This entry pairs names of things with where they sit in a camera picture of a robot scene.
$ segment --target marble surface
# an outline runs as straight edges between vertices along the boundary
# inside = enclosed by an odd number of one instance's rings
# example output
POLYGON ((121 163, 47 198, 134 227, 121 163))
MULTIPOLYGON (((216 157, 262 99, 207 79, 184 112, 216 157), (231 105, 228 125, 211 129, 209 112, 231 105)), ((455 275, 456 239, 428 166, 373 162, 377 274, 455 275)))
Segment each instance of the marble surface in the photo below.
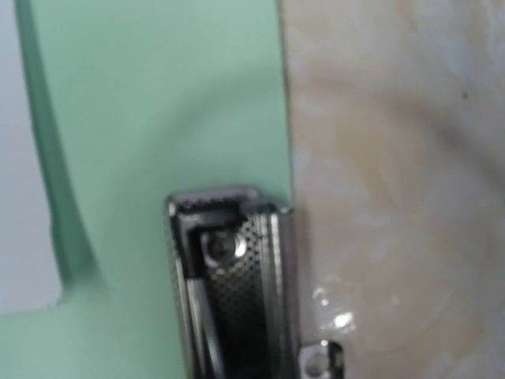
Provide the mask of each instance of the marble surface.
POLYGON ((505 377, 505 2, 283 0, 305 342, 505 377))

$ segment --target green board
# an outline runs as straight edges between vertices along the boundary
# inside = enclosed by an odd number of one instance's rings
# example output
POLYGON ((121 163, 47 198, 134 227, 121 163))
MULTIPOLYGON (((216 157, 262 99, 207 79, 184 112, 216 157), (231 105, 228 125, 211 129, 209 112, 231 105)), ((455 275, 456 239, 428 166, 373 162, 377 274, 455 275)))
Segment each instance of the green board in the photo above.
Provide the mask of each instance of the green board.
POLYGON ((0 378, 180 379, 161 203, 235 182, 290 199, 276 4, 18 9, 65 296, 0 318, 0 378))

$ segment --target beige marble table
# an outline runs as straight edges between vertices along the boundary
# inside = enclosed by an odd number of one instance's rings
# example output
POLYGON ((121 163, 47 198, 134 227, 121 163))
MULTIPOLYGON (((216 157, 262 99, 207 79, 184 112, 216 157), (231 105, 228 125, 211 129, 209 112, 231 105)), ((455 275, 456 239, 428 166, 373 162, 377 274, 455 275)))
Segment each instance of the beige marble table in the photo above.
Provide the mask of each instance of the beige marble table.
POLYGON ((505 2, 283 0, 305 342, 505 377, 505 2))

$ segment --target white paper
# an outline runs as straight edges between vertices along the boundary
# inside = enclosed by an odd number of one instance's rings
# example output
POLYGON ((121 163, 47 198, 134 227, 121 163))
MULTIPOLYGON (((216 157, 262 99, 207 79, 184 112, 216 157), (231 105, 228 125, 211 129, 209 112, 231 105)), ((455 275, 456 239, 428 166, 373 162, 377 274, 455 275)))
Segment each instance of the white paper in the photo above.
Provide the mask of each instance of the white paper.
POLYGON ((0 313, 62 292, 31 124, 14 0, 0 0, 0 313))

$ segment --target green surface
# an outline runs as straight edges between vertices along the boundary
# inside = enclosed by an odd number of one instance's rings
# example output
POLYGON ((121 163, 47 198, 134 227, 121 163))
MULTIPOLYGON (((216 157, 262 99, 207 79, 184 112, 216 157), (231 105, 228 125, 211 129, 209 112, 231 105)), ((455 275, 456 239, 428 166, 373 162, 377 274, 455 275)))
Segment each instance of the green surface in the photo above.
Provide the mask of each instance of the green surface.
POLYGON ((235 182, 287 200, 275 2, 18 8, 65 297, 0 318, 0 378, 183 378, 161 203, 235 182))

